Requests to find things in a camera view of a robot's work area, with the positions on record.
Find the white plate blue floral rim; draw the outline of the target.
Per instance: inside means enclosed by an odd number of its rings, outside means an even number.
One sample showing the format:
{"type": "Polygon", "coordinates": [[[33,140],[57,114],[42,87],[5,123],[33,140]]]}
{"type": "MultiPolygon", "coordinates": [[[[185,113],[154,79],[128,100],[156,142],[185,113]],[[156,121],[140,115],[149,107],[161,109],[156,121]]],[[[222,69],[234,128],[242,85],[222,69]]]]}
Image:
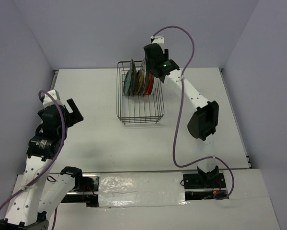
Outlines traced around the white plate blue floral rim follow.
{"type": "Polygon", "coordinates": [[[140,66],[140,91],[139,94],[143,95],[147,89],[149,77],[147,72],[147,64],[146,59],[142,60],[141,66],[140,66]]]}

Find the red plate with blue flowers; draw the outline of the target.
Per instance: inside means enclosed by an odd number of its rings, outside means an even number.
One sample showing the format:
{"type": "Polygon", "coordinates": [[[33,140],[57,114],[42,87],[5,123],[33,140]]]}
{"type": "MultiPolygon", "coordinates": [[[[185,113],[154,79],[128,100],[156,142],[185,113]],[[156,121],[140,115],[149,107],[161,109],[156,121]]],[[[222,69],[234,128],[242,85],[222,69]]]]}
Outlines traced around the red plate with blue flowers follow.
{"type": "Polygon", "coordinates": [[[149,81],[144,91],[144,95],[151,95],[154,89],[154,76],[152,75],[151,72],[149,72],[148,77],[149,77],[149,81]]]}

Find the dark teal glazed plate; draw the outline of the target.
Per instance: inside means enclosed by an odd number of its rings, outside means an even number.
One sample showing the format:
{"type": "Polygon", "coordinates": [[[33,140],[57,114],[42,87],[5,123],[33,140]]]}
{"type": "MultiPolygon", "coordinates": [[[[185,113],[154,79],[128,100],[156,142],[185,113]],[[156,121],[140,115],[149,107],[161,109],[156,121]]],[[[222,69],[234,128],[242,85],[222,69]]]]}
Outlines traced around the dark teal glazed plate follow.
{"type": "Polygon", "coordinates": [[[131,70],[131,86],[129,94],[134,95],[135,89],[137,87],[137,70],[133,59],[131,59],[130,61],[130,70],[131,70]]]}

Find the green plate blue floral pattern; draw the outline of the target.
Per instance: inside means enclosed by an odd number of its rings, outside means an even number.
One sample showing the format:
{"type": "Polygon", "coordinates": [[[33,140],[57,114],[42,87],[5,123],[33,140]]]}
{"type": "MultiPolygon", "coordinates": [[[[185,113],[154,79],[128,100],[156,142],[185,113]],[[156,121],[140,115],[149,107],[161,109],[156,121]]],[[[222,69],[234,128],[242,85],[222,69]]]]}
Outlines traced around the green plate blue floral pattern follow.
{"type": "Polygon", "coordinates": [[[130,86],[131,86],[131,70],[129,69],[126,73],[126,77],[124,80],[124,86],[123,86],[123,94],[129,95],[130,94],[130,86]]]}

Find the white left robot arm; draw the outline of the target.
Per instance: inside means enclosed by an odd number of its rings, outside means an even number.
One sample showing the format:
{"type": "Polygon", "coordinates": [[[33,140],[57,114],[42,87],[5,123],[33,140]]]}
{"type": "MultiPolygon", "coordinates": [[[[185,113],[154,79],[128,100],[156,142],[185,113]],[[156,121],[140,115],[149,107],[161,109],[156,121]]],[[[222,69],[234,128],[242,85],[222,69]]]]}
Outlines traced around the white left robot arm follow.
{"type": "Polygon", "coordinates": [[[41,102],[44,108],[38,115],[42,123],[29,141],[21,188],[3,203],[11,202],[12,205],[5,218],[0,219],[0,230],[48,229],[49,218],[56,215],[57,207],[66,194],[70,190],[79,191],[84,185],[82,170],[66,166],[50,190],[42,194],[68,128],[83,121],[83,116],[73,99],[67,100],[72,112],[59,99],[46,96],[41,102]]]}

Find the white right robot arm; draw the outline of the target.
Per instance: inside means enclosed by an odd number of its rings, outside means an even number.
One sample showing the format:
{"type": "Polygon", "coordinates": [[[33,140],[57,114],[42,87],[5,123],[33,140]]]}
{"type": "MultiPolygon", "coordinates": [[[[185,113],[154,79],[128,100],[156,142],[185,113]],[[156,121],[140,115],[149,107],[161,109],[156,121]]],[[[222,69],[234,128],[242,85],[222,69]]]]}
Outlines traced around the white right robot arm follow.
{"type": "Polygon", "coordinates": [[[219,173],[219,168],[211,151],[211,139],[218,125],[219,104],[204,97],[184,77],[185,69],[180,69],[172,59],[169,59],[168,49],[162,49],[158,43],[151,43],[144,47],[144,52],[147,68],[151,74],[160,79],[163,84],[170,85],[177,94],[181,95],[172,146],[173,163],[178,168],[186,168],[197,163],[199,184],[202,187],[210,187],[219,173]],[[201,158],[191,163],[179,165],[176,161],[176,144],[185,102],[189,103],[193,112],[187,124],[187,130],[197,140],[197,144],[201,148],[201,158]]]}

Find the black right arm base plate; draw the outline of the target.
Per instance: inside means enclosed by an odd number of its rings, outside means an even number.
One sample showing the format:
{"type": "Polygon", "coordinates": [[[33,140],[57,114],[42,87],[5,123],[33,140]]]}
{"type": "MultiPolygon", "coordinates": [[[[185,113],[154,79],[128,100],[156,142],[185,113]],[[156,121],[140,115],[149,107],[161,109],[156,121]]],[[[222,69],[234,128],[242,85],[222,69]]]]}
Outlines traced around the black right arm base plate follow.
{"type": "Polygon", "coordinates": [[[224,175],[219,173],[210,181],[204,181],[198,173],[183,174],[183,183],[185,189],[223,189],[226,188],[224,175]]]}

